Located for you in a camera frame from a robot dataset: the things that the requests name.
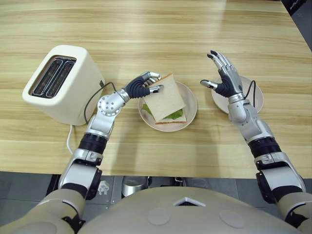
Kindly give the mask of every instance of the sandwich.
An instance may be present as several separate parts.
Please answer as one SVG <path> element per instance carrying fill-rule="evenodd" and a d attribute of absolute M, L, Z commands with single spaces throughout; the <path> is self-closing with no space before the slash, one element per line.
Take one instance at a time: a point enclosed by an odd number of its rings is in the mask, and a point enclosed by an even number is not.
<path fill-rule="evenodd" d="M 142 110 L 154 117 L 155 124 L 186 123 L 183 108 L 185 103 L 172 74 L 150 86 L 163 85 L 164 89 L 153 95 L 145 96 Z"/>

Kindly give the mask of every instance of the robotic arm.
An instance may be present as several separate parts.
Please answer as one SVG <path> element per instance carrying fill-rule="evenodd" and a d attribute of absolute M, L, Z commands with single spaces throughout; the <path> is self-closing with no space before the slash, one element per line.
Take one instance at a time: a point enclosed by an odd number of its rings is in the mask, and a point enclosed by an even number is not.
<path fill-rule="evenodd" d="M 140 98 L 151 93 L 158 93 L 163 86 L 147 87 L 161 79 L 154 72 L 145 72 L 132 80 L 124 88 L 100 98 L 97 103 L 97 114 L 88 123 L 78 149 L 72 155 L 58 188 L 79 192 L 87 200 L 95 197 L 102 171 L 96 166 L 103 160 L 106 143 L 114 127 L 116 116 L 121 108 L 132 98 Z"/>
<path fill-rule="evenodd" d="M 245 99 L 235 67 L 219 52 L 211 51 L 208 57 L 216 64 L 222 83 L 200 83 L 229 99 L 229 119 L 239 128 L 254 156 L 264 200 L 277 204 L 286 222 L 302 231 L 311 230 L 312 195 L 306 193 L 301 176 L 279 148 L 269 126 Z"/>
<path fill-rule="evenodd" d="M 46 196 L 24 217 L 0 228 L 0 233 L 73 234 L 84 224 L 85 200 L 95 197 L 102 171 L 97 168 L 121 108 L 132 98 L 158 93 L 163 86 L 147 87 L 161 79 L 154 72 L 145 72 L 127 86 L 97 103 L 86 132 L 59 180 L 58 189 Z"/>

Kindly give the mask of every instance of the power cord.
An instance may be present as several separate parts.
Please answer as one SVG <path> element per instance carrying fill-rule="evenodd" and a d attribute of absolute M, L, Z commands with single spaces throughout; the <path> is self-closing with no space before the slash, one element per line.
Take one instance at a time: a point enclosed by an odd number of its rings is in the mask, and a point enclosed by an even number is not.
<path fill-rule="evenodd" d="M 99 90 L 97 90 L 97 91 L 90 97 L 90 99 L 88 100 L 86 106 L 84 107 L 84 111 L 83 111 L 84 120 L 86 121 L 87 124 L 89 123 L 89 121 L 87 120 L 87 117 L 86 117 L 86 110 L 87 110 L 87 107 L 88 107 L 90 101 L 92 100 L 92 98 L 94 98 L 94 96 L 95 96 L 99 91 L 101 91 L 102 89 L 104 89 L 104 88 L 105 88 L 107 85 L 109 85 L 109 84 L 111 84 L 111 85 L 113 86 L 114 91 L 117 92 L 114 83 L 108 82 L 108 83 L 106 83 L 105 85 L 103 85 Z M 73 133 L 73 129 L 74 129 L 74 126 L 71 124 L 71 125 L 70 125 L 70 129 L 69 129 L 69 133 L 68 133 L 68 136 L 67 136 L 67 140 L 66 140 L 66 146 L 67 146 L 67 148 L 68 148 L 68 151 L 69 151 L 71 154 L 73 154 L 73 150 L 72 150 L 72 148 L 70 147 L 70 137 L 71 137 L 71 135 L 72 135 L 72 133 Z"/>
<path fill-rule="evenodd" d="M 253 84 L 253 107 L 255 108 L 255 86 L 256 86 L 256 84 L 255 84 L 255 81 L 254 81 L 254 80 L 250 82 L 249 88 L 248 88 L 248 91 L 247 91 L 247 94 L 246 94 L 246 96 L 244 97 L 244 99 L 246 99 L 246 98 L 248 97 L 249 92 L 250 92 L 250 89 L 251 89 L 251 87 L 252 87 L 252 84 Z"/>
<path fill-rule="evenodd" d="M 68 151 L 71 153 L 71 154 L 73 154 L 73 150 L 72 150 L 72 148 L 70 147 L 70 137 L 71 137 L 71 135 L 72 135 L 72 132 L 73 132 L 73 125 L 71 124 L 70 125 L 70 129 L 69 129 L 69 133 L 68 133 L 68 136 L 67 136 L 67 140 L 66 140 L 66 146 L 67 146 L 67 148 L 68 148 Z"/>
<path fill-rule="evenodd" d="M 97 91 L 90 97 L 89 101 L 87 102 L 86 106 L 84 107 L 83 116 L 84 116 L 84 120 L 86 121 L 86 124 L 89 123 L 89 121 L 87 120 L 87 117 L 86 117 L 86 110 L 87 110 L 87 107 L 88 107 L 90 101 L 92 100 L 92 98 L 94 98 L 94 96 L 95 96 L 96 94 L 98 94 L 99 91 L 101 91 L 102 89 L 104 89 L 104 88 L 105 88 L 107 85 L 109 85 L 109 84 L 111 84 L 111 85 L 113 86 L 114 91 L 115 91 L 116 93 L 118 93 L 117 90 L 116 90 L 116 88 L 115 88 L 114 83 L 112 83 L 112 82 L 108 82 L 108 83 L 104 84 L 99 90 L 97 90 Z"/>

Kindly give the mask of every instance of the gray floor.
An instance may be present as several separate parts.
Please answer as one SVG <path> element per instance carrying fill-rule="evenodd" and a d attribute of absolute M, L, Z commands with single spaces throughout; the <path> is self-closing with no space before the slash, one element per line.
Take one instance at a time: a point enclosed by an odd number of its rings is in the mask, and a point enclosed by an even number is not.
<path fill-rule="evenodd" d="M 35 207 L 45 197 L 51 175 L 0 172 L 0 226 L 12 222 Z M 110 184 L 107 195 L 97 195 L 86 202 L 83 219 L 87 222 L 105 212 L 121 199 L 122 176 L 102 176 Z M 275 205 L 267 204 L 261 197 L 255 179 L 188 178 L 195 187 L 211 189 L 235 197 L 277 217 Z M 312 193 L 312 179 L 305 179 Z M 151 187 L 170 185 L 167 177 L 153 177 Z"/>

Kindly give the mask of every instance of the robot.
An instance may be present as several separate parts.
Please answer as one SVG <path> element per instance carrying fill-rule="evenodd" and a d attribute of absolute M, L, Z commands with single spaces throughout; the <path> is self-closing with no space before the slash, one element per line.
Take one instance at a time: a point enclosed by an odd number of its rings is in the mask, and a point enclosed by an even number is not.
<path fill-rule="evenodd" d="M 158 234 L 158 233 L 307 233 L 312 231 L 312 195 L 287 155 L 281 151 L 269 126 L 242 93 L 235 67 L 221 53 L 208 54 L 218 68 L 222 83 L 202 80 L 229 100 L 229 119 L 238 126 L 254 156 L 264 200 L 278 206 L 284 220 L 235 198 L 191 187 L 145 189 L 123 198 L 107 212 L 84 225 L 86 199 L 95 197 L 103 152 L 121 108 L 132 98 L 161 92 L 148 85 L 161 77 L 146 72 L 124 88 L 101 97 L 97 114 L 88 123 L 58 189 L 24 217 L 0 228 L 1 234 Z"/>

